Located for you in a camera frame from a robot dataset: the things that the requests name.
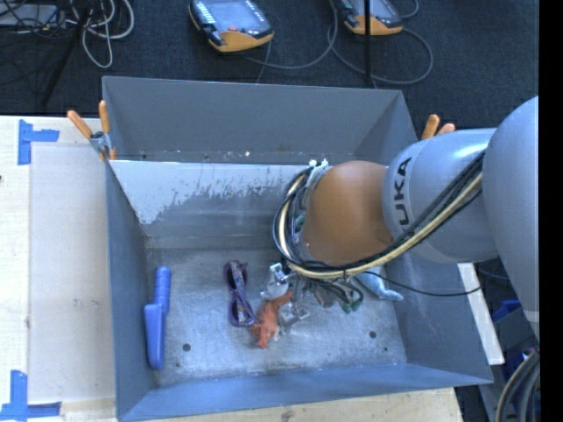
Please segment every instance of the blue plastic object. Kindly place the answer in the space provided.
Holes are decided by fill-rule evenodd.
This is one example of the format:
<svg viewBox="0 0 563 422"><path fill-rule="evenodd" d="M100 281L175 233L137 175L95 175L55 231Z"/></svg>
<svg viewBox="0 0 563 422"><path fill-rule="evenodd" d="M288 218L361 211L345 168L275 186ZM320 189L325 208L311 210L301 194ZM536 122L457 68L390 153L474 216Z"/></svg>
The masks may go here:
<svg viewBox="0 0 563 422"><path fill-rule="evenodd" d="M172 272L160 266L156 273L153 303L144 306L144 323L147 337L147 355L153 369L161 370L165 362L166 315L170 309L170 283Z"/></svg>
<svg viewBox="0 0 563 422"><path fill-rule="evenodd" d="M491 320L493 322L500 321L503 317L508 316L512 311L518 309L522 306L519 300L503 300L502 305L498 308L492 315Z"/></svg>
<svg viewBox="0 0 563 422"><path fill-rule="evenodd" d="M56 142L59 139L57 130L33 131L33 125L19 120L18 165L32 162L32 142Z"/></svg>
<svg viewBox="0 0 563 422"><path fill-rule="evenodd" d="M27 375L11 371L10 402L0 409L0 420L26 422L29 418L48 418L59 415L61 402L55 404L27 404Z"/></svg>

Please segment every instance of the purple object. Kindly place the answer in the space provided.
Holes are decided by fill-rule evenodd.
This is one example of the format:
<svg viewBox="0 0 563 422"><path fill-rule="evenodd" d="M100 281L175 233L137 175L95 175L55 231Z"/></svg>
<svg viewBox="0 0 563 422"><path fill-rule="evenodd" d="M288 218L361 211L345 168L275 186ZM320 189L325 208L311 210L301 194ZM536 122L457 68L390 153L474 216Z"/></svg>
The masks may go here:
<svg viewBox="0 0 563 422"><path fill-rule="evenodd" d="M161 370L165 362L166 315L170 309L170 282L172 272L160 266L156 273L153 303L144 306L147 337L147 356L153 369Z"/></svg>
<svg viewBox="0 0 563 422"><path fill-rule="evenodd" d="M229 261L223 268L223 277L230 292L229 320L236 327L258 322L251 304L246 300L246 263Z"/></svg>

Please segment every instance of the orange object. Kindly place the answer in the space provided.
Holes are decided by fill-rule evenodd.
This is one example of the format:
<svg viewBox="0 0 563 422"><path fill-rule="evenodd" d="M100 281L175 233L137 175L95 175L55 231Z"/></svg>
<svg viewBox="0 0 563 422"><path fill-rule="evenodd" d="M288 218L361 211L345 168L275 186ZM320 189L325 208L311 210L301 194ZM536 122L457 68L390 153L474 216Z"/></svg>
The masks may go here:
<svg viewBox="0 0 563 422"><path fill-rule="evenodd" d="M292 295L293 292L289 291L277 299L262 303L256 315L259 321L250 326L250 331L256 338L256 346L267 348L270 339L277 338L280 331L278 313L280 308L291 300Z"/></svg>
<svg viewBox="0 0 563 422"><path fill-rule="evenodd" d="M75 126L78 128L78 131L80 131L80 133L82 133L82 135L86 139L90 139L90 136L92 136L93 132L91 131L91 128L88 127L85 120L80 117L80 115L76 111L68 110L67 117L72 121L72 123L75 124Z"/></svg>
<svg viewBox="0 0 563 422"><path fill-rule="evenodd" d="M110 123L109 123L109 117L107 115L107 105L105 100L99 101L98 110L99 110L99 120L102 122L102 131L104 133L109 133ZM109 158L115 159L115 147L109 150Z"/></svg>
<svg viewBox="0 0 563 422"><path fill-rule="evenodd" d="M440 128L438 134L445 135L446 133L451 133L452 131L456 131L456 126L453 123L448 122L443 124L443 127Z"/></svg>
<svg viewBox="0 0 563 422"><path fill-rule="evenodd" d="M426 126L424 127L424 131L422 132L422 139L427 139L434 136L436 130L438 129L438 125L440 125L440 118L438 117L438 115L430 114L428 116Z"/></svg>

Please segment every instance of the black floor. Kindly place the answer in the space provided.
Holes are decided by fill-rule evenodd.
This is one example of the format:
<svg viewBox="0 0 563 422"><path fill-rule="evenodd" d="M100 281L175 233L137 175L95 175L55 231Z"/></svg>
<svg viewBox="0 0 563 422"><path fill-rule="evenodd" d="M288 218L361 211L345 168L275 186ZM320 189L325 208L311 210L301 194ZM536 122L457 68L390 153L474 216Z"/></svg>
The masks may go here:
<svg viewBox="0 0 563 422"><path fill-rule="evenodd" d="M126 5L114 1L110 34L116 36L131 16ZM103 76L375 86L403 91L420 136L431 113L457 129L498 127L538 95L539 0L390 0L403 16L417 11L405 17L401 33L371 38L368 56L364 38L339 19L334 33L333 0L253 0L273 25L274 38L269 49L231 55L219 54L194 28L187 11L191 0L128 1L133 30L111 40L111 50L105 39L91 34L84 48L72 23L47 30L33 14L19 25L1 26L0 113L63 116L75 109L97 117ZM78 10L88 4L74 2ZM69 0L27 3L58 5L74 22L81 14L72 11ZM98 16L96 7L92 17ZM113 58L111 67L96 65L87 52L98 63ZM366 77L367 57L372 79ZM514 298L500 261L479 270L491 311ZM457 389L457 395L465 422L486 420L476 388Z"/></svg>

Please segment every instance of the handheld device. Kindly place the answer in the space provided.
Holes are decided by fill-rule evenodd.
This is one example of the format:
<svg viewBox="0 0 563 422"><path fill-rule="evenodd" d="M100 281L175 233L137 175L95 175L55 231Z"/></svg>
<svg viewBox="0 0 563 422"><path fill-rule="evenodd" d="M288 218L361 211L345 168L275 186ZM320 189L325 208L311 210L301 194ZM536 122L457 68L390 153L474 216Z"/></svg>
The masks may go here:
<svg viewBox="0 0 563 422"><path fill-rule="evenodd" d="M363 0L336 0L344 26L354 34L366 33ZM369 22L372 36L398 33L403 19L389 0L369 0Z"/></svg>
<svg viewBox="0 0 563 422"><path fill-rule="evenodd" d="M220 52L247 50L274 37L274 29L252 0L192 0L189 15Z"/></svg>

